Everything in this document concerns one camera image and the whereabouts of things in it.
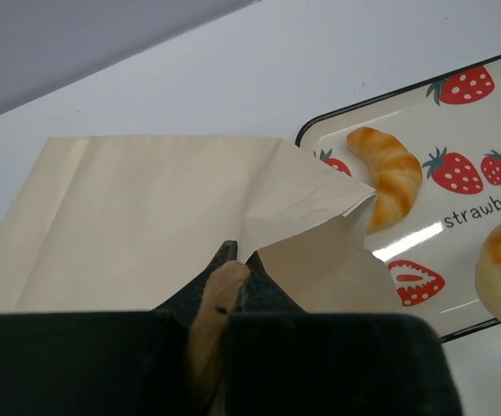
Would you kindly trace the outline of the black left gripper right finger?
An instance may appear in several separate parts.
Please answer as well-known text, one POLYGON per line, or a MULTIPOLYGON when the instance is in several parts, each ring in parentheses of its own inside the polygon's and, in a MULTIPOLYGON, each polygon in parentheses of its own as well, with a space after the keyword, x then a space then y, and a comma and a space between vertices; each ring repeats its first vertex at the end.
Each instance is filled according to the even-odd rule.
POLYGON ((403 314, 309 314, 258 255, 227 331, 230 415, 460 415, 439 337, 403 314))

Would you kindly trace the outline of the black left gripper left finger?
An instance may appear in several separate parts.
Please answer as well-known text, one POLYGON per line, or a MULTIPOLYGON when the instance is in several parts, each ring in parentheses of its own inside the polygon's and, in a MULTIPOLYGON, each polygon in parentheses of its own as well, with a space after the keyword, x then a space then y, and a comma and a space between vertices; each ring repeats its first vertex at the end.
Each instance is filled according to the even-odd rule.
POLYGON ((203 414, 224 372, 237 244, 149 311, 0 315, 0 415, 203 414))

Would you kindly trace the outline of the beige paper bag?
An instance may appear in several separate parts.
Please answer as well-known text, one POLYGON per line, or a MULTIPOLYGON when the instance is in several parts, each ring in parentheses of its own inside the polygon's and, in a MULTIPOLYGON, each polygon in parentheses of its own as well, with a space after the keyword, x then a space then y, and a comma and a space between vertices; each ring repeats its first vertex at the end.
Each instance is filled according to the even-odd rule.
POLYGON ((149 311, 223 243, 304 312, 397 312, 374 190, 273 138, 48 140, 0 226, 0 315, 149 311))

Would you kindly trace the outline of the fake croissant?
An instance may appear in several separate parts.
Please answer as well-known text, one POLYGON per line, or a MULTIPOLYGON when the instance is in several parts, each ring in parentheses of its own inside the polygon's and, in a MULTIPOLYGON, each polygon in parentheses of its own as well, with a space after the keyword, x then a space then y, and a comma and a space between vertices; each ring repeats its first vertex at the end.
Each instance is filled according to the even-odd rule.
POLYGON ((395 136, 371 127, 349 133, 347 148, 365 164, 377 193, 368 233, 398 224, 413 209, 423 185, 419 160, 395 136))

